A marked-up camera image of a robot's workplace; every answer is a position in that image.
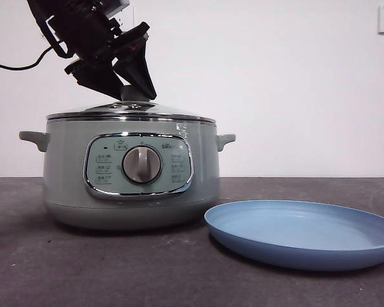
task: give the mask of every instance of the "plate rim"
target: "plate rim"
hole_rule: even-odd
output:
[[[276,246],[276,247],[280,247],[280,248],[300,249],[300,250],[307,250],[307,251],[325,251],[325,252],[370,251],[370,250],[376,250],[376,249],[383,249],[383,248],[384,248],[384,245],[373,246],[373,247],[371,247],[371,248],[353,248],[353,249],[316,249],[316,248],[301,248],[301,247],[298,247],[298,246],[290,246],[290,245],[275,244],[275,243],[271,243],[271,242],[265,242],[265,241],[261,241],[261,240],[253,240],[253,239],[249,239],[248,237],[243,237],[243,236],[234,235],[234,234],[225,232],[224,230],[221,230],[221,229],[219,229],[218,227],[215,227],[214,225],[212,225],[212,224],[208,221],[207,215],[208,215],[208,213],[209,213],[210,211],[212,211],[212,210],[216,210],[216,209],[218,209],[219,207],[222,207],[222,206],[224,206],[224,205],[230,205],[230,204],[233,204],[233,203],[248,203],[248,202],[253,202],[253,201],[256,201],[256,202],[266,202],[266,201],[278,202],[278,201],[279,201],[279,202],[291,202],[291,203],[309,203],[309,204],[314,204],[314,205],[324,205],[324,206],[329,206],[329,207],[340,207],[340,208],[342,208],[342,209],[359,211],[359,212],[362,212],[362,213],[364,213],[364,214],[370,214],[370,215],[372,215],[372,216],[379,217],[380,219],[384,219],[383,216],[379,216],[378,214],[375,214],[375,213],[372,213],[372,212],[368,212],[368,211],[364,211],[364,210],[360,210],[360,209],[355,209],[355,208],[350,208],[350,207],[345,207],[345,206],[340,206],[340,205],[332,205],[332,204],[329,204],[329,203],[319,203],[319,202],[315,202],[315,201],[305,201],[305,200],[238,200],[238,201],[230,201],[230,202],[228,202],[228,203],[221,203],[221,204],[219,204],[219,205],[213,206],[212,208],[206,210],[206,212],[205,212],[205,214],[204,214],[205,222],[206,222],[210,227],[213,227],[214,229],[216,229],[216,230],[219,231],[219,232],[224,233],[225,235],[233,236],[233,237],[238,238],[238,239],[248,240],[248,241],[251,241],[251,242],[254,242],[254,243],[267,244],[267,245],[270,245],[270,246]]]

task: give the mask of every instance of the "silver knob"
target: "silver knob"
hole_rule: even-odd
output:
[[[144,184],[156,178],[161,169],[161,160],[155,150],[146,147],[135,147],[125,155],[122,169],[129,179]]]

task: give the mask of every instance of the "power cord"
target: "power cord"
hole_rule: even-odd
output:
[[[2,65],[0,64],[0,68],[3,68],[3,69],[7,69],[7,70],[27,70],[27,69],[30,69],[30,68],[34,68],[36,67],[38,64],[40,64],[41,60],[44,58],[44,56],[52,49],[52,47],[48,47],[46,50],[43,51],[43,53],[41,53],[40,57],[37,59],[37,61],[31,65],[28,65],[28,66],[24,66],[24,67],[9,67],[9,66],[6,66],[6,65]]]

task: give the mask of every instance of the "table surface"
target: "table surface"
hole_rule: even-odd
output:
[[[219,245],[203,218],[145,232],[54,222],[42,178],[0,178],[0,306],[384,306],[384,263],[283,269]],[[221,178],[218,203],[318,201],[384,216],[384,178]]]

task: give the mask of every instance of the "glass lid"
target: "glass lid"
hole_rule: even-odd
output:
[[[179,110],[173,107],[162,106],[153,102],[124,101],[91,107],[84,111],[50,114],[48,120],[62,118],[102,118],[102,117],[128,117],[128,118],[163,118],[173,120],[191,120],[199,122],[216,123],[212,118],[201,117],[196,114]]]

